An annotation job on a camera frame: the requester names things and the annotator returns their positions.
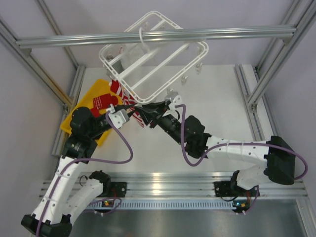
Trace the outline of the red white striped sock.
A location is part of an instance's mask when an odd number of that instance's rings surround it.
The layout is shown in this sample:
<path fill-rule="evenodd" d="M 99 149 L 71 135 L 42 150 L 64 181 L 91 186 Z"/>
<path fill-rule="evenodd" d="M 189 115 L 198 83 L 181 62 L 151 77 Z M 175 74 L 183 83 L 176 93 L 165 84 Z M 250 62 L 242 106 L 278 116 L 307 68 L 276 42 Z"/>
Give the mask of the red white striped sock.
<path fill-rule="evenodd" d="M 112 79 L 109 83 L 109 86 L 111 92 L 116 94 L 122 100 L 122 103 L 124 105 L 136 104 L 136 100 L 134 99 L 134 97 L 129 94 L 118 81 Z M 138 112 L 134 112 L 132 116 L 142 128 L 145 127 L 144 121 Z"/>

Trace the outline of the white plastic clip hanger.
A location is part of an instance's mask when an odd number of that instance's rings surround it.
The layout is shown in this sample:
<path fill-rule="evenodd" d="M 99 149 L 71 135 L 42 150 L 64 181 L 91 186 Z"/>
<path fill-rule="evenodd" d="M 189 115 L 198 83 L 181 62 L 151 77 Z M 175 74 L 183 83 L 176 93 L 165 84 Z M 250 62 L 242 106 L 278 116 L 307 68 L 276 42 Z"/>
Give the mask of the white plastic clip hanger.
<path fill-rule="evenodd" d="M 177 80 L 186 83 L 185 73 L 201 72 L 208 54 L 205 41 L 145 42 L 146 31 L 179 30 L 181 27 L 158 11 L 150 11 L 126 29 L 136 42 L 108 44 L 99 51 L 107 75 L 123 87 L 136 103 L 148 104 Z"/>

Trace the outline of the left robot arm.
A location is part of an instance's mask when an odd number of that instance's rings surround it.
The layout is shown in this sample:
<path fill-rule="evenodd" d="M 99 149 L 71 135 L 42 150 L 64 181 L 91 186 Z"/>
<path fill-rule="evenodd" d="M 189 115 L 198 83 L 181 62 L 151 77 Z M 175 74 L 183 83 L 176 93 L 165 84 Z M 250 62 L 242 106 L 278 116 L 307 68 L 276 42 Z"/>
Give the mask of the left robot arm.
<path fill-rule="evenodd" d="M 132 105 L 111 105 L 106 113 L 95 117 L 87 107 L 74 109 L 70 127 L 72 133 L 65 143 L 55 175 L 32 214 L 25 215 L 21 224 L 37 237 L 68 237 L 73 225 L 86 207 L 101 196 L 107 196 L 112 189 L 111 178 L 102 171 L 96 171 L 87 183 L 73 196 L 70 195 L 76 180 L 92 158 L 97 148 L 96 139 L 104 132 L 119 129 L 129 121 Z"/>

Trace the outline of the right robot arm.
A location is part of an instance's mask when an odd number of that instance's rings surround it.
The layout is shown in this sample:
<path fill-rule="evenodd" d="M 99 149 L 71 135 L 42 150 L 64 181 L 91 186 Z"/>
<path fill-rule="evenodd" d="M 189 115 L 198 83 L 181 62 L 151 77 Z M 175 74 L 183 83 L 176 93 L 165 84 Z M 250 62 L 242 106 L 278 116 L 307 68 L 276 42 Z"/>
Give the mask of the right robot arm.
<path fill-rule="evenodd" d="M 230 179 L 230 189 L 241 196 L 254 187 L 268 182 L 293 185 L 295 181 L 296 156 L 291 147 L 279 136 L 268 141 L 239 142 L 219 138 L 205 132 L 198 118 L 186 116 L 185 105 L 181 118 L 169 113 L 168 102 L 152 103 L 135 110 L 149 128 L 160 127 L 182 149 L 185 161 L 191 167 L 200 165 L 204 159 L 220 158 L 252 164 L 250 168 L 236 170 Z"/>

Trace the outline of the red sock in tray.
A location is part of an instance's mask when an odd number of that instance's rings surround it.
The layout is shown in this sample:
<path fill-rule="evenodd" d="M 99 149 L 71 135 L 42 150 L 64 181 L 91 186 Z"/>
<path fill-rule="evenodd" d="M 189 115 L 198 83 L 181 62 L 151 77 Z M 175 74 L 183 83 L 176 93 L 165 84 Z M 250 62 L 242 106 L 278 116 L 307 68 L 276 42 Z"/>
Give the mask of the red sock in tray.
<path fill-rule="evenodd" d="M 119 100 L 116 96 L 107 93 L 93 98 L 92 102 L 93 108 L 90 109 L 90 111 L 92 112 L 93 116 L 97 118 L 101 115 L 100 110 L 107 109 L 111 104 L 114 106 L 117 105 Z"/>

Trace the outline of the yellow plastic tray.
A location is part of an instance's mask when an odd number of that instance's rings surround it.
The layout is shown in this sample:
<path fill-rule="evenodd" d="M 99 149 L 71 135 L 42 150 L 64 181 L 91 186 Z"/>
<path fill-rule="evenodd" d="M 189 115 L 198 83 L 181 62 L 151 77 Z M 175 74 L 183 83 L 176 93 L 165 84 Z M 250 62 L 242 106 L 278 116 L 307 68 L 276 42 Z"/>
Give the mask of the yellow plastic tray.
<path fill-rule="evenodd" d="M 93 108 L 93 102 L 92 99 L 103 95 L 110 93 L 118 98 L 118 104 L 122 104 L 122 100 L 113 92 L 110 90 L 109 82 L 103 79 L 98 79 L 93 86 L 86 92 L 86 94 L 83 96 L 83 98 L 77 103 L 75 108 L 70 112 L 70 114 L 65 118 L 65 120 L 61 123 L 60 129 L 63 130 L 64 132 L 71 134 L 72 129 L 70 127 L 70 122 L 72 120 L 72 113 L 78 109 L 79 107 L 87 107 L 90 109 Z M 106 109 L 100 110 L 100 114 L 106 113 Z"/>

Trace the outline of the aluminium top crossbar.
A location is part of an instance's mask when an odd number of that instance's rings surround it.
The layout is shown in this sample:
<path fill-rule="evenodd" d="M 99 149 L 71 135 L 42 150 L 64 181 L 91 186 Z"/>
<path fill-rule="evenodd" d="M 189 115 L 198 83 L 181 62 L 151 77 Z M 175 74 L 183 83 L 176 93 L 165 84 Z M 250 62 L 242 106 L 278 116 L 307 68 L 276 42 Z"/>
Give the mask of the aluminium top crossbar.
<path fill-rule="evenodd" d="M 97 35 L 61 35 L 19 38 L 15 43 L 20 48 L 47 48 L 139 42 L 290 38 L 296 31 L 297 28 L 293 25 L 214 29 L 178 29 L 170 31 L 120 32 Z"/>

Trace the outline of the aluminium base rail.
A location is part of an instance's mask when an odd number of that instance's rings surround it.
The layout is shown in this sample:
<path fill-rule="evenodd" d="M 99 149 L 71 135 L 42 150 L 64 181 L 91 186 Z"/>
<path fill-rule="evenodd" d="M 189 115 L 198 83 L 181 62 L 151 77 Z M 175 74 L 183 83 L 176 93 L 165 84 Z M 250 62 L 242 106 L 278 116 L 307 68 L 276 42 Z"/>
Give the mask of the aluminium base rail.
<path fill-rule="evenodd" d="M 109 174 L 114 182 L 126 182 L 126 198 L 214 199 L 214 182 L 229 181 L 229 172 L 127 173 Z M 266 183 L 259 186 L 259 199 L 301 199 L 308 194 L 302 180 L 292 186 Z"/>

